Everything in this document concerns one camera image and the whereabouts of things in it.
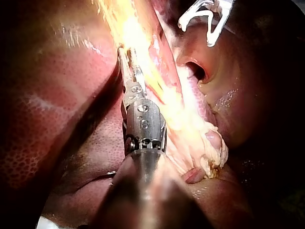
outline screw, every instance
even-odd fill
[[[146,106],[146,105],[139,105],[138,106],[138,111],[140,111],[140,112],[148,112],[148,110],[149,110],[149,107]]]
[[[140,93],[142,91],[142,88],[139,86],[133,86],[132,87],[132,92],[133,93]]]

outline surgical clip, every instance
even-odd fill
[[[190,20],[198,16],[208,16],[208,32],[207,46],[213,47],[220,36],[221,31],[227,22],[234,0],[197,0],[180,18],[178,21],[178,27],[183,32],[186,31],[186,27]],[[201,7],[207,8],[207,10],[200,10]],[[213,12],[218,13],[221,17],[214,32],[212,32],[212,19]]]

